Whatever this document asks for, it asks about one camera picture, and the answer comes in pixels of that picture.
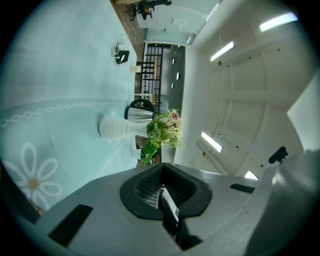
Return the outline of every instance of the gray surface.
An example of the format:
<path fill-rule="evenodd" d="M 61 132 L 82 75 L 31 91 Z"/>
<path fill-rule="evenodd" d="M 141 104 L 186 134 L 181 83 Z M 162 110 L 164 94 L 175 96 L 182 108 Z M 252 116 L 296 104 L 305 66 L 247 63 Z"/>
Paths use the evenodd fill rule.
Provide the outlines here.
<path fill-rule="evenodd" d="M 272 179 L 276 168 L 269 168 L 265 171 L 258 186 L 252 193 L 248 202 L 239 209 L 229 222 L 221 227 L 217 232 L 211 232 L 210 237 L 200 243 L 198 246 L 185 251 L 184 255 L 225 255 L 236 256 L 244 255 L 250 237 L 261 218 L 266 202 L 272 189 Z M 206 225 L 201 228 L 205 229 L 213 225 L 217 227 L 220 218 L 215 218 L 213 215 L 207 215 L 206 220 L 202 220 Z"/>
<path fill-rule="evenodd" d="M 212 199 L 202 215 L 186 219 L 190 235 L 206 240 L 221 227 L 228 224 L 247 202 L 250 193 L 230 188 L 234 183 L 256 187 L 259 181 L 242 177 L 231 177 L 200 171 L 179 164 L 173 166 L 193 175 L 206 183 L 212 189 Z"/>
<path fill-rule="evenodd" d="M 163 256 L 181 252 L 162 222 L 137 218 L 120 199 L 121 185 L 150 165 L 91 181 L 56 204 L 36 226 L 49 234 L 77 205 L 93 211 L 68 248 L 83 255 Z"/>

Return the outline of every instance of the white flower decal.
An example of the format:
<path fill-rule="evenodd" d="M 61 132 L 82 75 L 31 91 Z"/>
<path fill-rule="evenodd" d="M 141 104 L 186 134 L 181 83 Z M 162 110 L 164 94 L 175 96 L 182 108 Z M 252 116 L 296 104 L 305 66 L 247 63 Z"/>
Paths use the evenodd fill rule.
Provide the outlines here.
<path fill-rule="evenodd" d="M 30 149 L 32 153 L 31 169 L 29 169 L 26 163 L 27 149 Z M 38 161 L 37 150 L 36 150 L 36 147 L 31 142 L 27 142 L 22 146 L 20 151 L 20 160 L 21 160 L 21 165 L 25 174 L 18 167 L 16 167 L 13 163 L 9 161 L 3 161 L 3 165 L 6 167 L 7 170 L 11 170 L 21 178 L 21 180 L 18 180 L 18 181 L 14 180 L 14 183 L 18 187 L 20 187 L 20 190 L 37 206 L 39 205 L 37 202 L 41 200 L 45 206 L 45 210 L 48 210 L 50 206 L 43 194 L 50 197 L 57 197 L 62 193 L 62 187 L 59 183 L 55 181 L 44 181 L 49 177 L 51 177 L 56 172 L 58 168 L 58 161 L 55 158 L 48 158 L 40 165 L 37 171 L 37 161 Z M 43 171 L 45 167 L 50 163 L 54 164 L 53 169 L 50 170 L 45 175 L 43 175 Z M 57 191 L 51 192 L 48 189 L 46 189 L 46 186 L 56 187 Z"/>

